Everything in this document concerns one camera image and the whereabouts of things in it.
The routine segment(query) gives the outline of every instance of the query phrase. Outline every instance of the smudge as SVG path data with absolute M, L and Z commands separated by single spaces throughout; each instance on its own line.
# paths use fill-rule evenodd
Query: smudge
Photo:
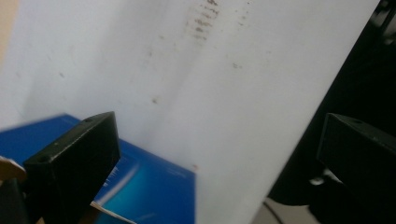
M 206 40 L 206 37 L 204 37 L 204 36 L 201 36 L 201 35 L 194 35 L 194 37 L 195 37 L 195 38 L 197 38 L 197 39 L 203 39 L 203 40 Z
M 219 15 L 219 12 L 218 12 L 218 11 L 216 11 L 215 9 L 213 9 L 213 8 L 210 8 L 210 7 L 204 7 L 204 9 L 206 9 L 206 10 L 209 10 L 209 11 L 211 11 L 211 12 L 215 13 L 215 14 L 216 14 L 216 16 L 218 16 L 218 15 Z
M 215 2 L 215 0 L 207 0 L 207 3 L 213 5 L 213 6 L 217 6 L 218 4 Z
M 152 98 L 151 102 L 154 103 L 155 105 L 157 105 L 158 104 L 158 97 Z
M 209 22 L 207 22 L 207 21 L 202 21 L 202 20 L 200 20 L 200 19 L 196 19 L 195 22 L 198 23 L 198 24 L 200 24 L 200 25 L 202 25 L 202 26 L 212 26 L 212 24 L 210 24 Z
M 201 13 L 201 15 L 203 15 L 203 16 L 205 16 L 206 18 L 208 18 L 208 19 L 212 19 L 212 17 L 211 16 L 209 16 L 209 14 L 207 14 L 207 13 Z
M 233 63 L 233 68 L 242 68 L 242 65 L 238 65 L 237 63 Z

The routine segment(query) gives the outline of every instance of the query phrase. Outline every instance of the blue cover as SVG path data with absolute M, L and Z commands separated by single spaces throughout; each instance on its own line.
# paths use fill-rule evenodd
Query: blue cover
M 0 133 L 0 156 L 22 163 L 70 130 L 68 115 Z M 138 224 L 193 224 L 195 174 L 120 140 L 121 159 L 94 201 Z M 96 223 L 124 223 L 101 215 Z

